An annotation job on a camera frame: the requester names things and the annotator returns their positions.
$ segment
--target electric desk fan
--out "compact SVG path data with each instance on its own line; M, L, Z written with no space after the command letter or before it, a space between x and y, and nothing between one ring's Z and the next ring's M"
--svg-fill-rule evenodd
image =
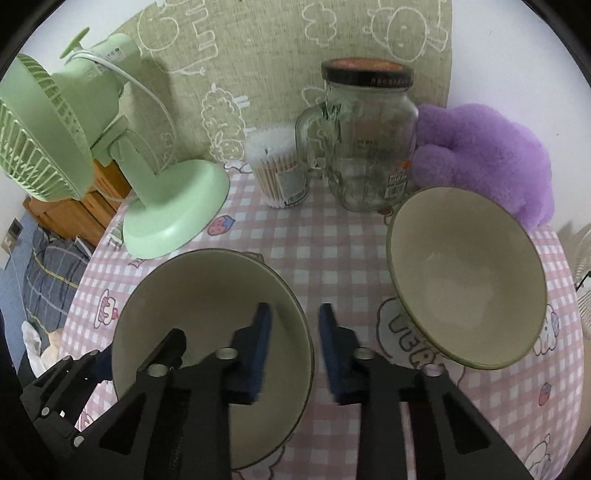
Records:
M138 199L124 218L124 241L137 258L175 251L196 236L226 199L229 178L206 160L188 160L155 174L139 153L137 135L119 114L119 96L139 70L141 52L124 34L90 51L83 30L66 49L63 70L49 75L20 54L0 83L0 167L45 202L76 200L93 183L93 158L116 160ZM147 90L164 109L164 105Z

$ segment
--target glass jar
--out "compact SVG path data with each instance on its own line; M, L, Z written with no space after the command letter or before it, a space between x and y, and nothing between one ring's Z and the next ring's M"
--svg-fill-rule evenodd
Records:
M415 149L417 107L408 98L410 68L387 60L337 59L322 64L325 100L296 123L298 156L312 176L328 177L347 210L376 212L402 201ZM324 159L308 131L319 122Z

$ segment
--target tablecloth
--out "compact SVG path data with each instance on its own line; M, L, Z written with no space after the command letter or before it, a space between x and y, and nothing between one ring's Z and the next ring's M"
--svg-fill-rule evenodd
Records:
M386 261L388 214L341 208L322 181L303 204L286 210L264 205L253 175L229 170L228 199L216 218L191 242L156 260L133 258L109 243L114 217L74 298L60 355L79 358L107 347L119 312L141 280L158 265L186 251L230 248L262 254L293 289L306 312L319 352L317 312L334 305L339 322L392 362L419 367L444 362L452 379L525 463L536 480L553 480L563 469L579 416L583 385L583 336L569 266L551 228L531 234L547 277L544 328L524 359L499 371L476 371L425 350L398 323L395 290ZM77 427L82 430L116 402L111 382L100 384ZM405 423L408 430L408 419ZM355 477L359 407L339 407L329 393L321 355L306 412L292 438L258 465L235 472L235 480L345 480ZM407 448L409 478L415 478Z

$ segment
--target wooden furniture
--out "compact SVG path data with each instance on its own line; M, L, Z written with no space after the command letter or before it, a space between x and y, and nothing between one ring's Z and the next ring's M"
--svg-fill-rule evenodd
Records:
M42 227L54 231L63 238L79 236L96 247L121 204L108 197L123 201L131 186L115 163L104 167L97 161L95 185L99 190L93 186L81 202L71 199L41 202L27 198L23 206Z

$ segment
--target purple fluffy object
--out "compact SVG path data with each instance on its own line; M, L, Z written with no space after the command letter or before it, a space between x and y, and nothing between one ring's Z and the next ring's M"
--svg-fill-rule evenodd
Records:
M486 105L419 107L414 181L459 187L507 210L527 231L554 215L550 156L526 127Z

